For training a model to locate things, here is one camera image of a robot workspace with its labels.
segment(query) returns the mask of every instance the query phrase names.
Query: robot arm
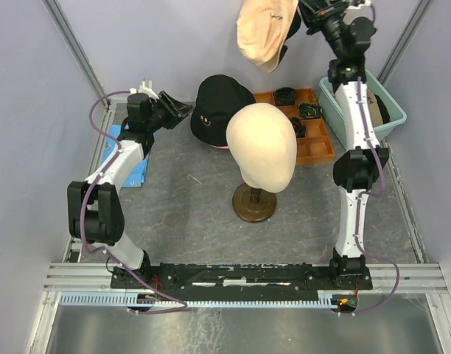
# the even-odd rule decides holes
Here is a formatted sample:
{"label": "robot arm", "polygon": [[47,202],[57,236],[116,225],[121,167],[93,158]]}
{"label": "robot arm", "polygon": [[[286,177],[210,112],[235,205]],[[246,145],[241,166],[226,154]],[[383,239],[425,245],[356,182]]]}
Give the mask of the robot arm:
{"label": "robot arm", "polygon": [[88,198],[91,208],[85,211],[86,241],[109,251],[132,270],[141,268],[146,275],[150,269],[149,257],[125,234],[118,193],[132,169],[150,152],[153,134],[160,128],[173,129],[191,110],[191,106],[174,100],[163,91],[157,96],[145,82],[139,90],[131,90],[127,98],[127,118],[117,137],[119,145],[85,181],[74,181],[68,187],[69,231],[73,237],[81,238],[83,199],[88,188],[96,182]]}
{"label": "robot arm", "polygon": [[368,191],[380,176],[375,155],[382,167],[388,160],[388,149],[380,147],[374,133],[366,99],[365,51],[376,29],[364,17],[350,24],[343,21],[349,8],[365,6],[371,6],[371,1],[299,2],[307,34],[322,32],[336,56],[329,64],[328,76],[346,128],[347,151],[335,162],[333,173],[334,182],[341,187],[340,231],[330,263],[336,277],[364,272],[363,227]]}

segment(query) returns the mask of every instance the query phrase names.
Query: mannequin head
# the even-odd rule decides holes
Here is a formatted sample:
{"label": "mannequin head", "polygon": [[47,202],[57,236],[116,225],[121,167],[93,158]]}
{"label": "mannequin head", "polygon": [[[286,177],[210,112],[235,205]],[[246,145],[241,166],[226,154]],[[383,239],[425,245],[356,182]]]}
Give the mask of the mannequin head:
{"label": "mannequin head", "polygon": [[267,103],[244,107],[229,122],[226,137],[246,184],[271,193],[287,187],[296,165],[296,135],[278,108]]}

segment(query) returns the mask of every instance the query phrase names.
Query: white cable tray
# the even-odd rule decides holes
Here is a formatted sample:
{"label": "white cable tray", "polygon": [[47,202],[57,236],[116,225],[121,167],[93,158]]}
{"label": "white cable tray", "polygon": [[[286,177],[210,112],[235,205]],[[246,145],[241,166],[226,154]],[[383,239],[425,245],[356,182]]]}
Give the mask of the white cable tray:
{"label": "white cable tray", "polygon": [[[319,294],[317,301],[187,301],[190,308],[337,308],[331,303],[332,295]],[[64,306],[130,306],[152,307],[153,302],[138,302],[137,293],[93,293],[65,291],[60,296]],[[156,308],[180,306],[173,301],[157,301]]]}

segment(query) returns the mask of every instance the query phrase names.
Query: black bucket hat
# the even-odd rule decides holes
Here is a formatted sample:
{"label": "black bucket hat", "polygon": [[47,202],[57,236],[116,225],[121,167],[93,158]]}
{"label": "black bucket hat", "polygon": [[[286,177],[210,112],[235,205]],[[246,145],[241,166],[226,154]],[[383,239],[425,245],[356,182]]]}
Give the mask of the black bucket hat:
{"label": "black bucket hat", "polygon": [[234,114],[253,103],[254,95],[234,78],[221,74],[208,77],[197,91],[191,132],[206,144],[226,148],[228,122]]}

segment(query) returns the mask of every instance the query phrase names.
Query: light purple wall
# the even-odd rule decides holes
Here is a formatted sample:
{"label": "light purple wall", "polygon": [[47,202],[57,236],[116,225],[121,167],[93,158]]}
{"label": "light purple wall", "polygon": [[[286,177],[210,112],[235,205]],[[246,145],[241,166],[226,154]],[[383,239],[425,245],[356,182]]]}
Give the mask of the light purple wall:
{"label": "light purple wall", "polygon": [[[154,89],[196,98],[202,80],[229,74],[251,91],[280,86],[317,87],[332,51],[305,26],[289,40],[280,67],[266,74],[237,48],[242,0],[59,0],[106,91],[136,87],[143,77]],[[368,68],[378,75],[419,0],[374,0],[377,27]]]}
{"label": "light purple wall", "polygon": [[451,1],[434,1],[387,85],[408,114],[389,142],[451,294]]}
{"label": "light purple wall", "polygon": [[41,0],[0,1],[0,354],[23,353],[88,169],[95,99]]}

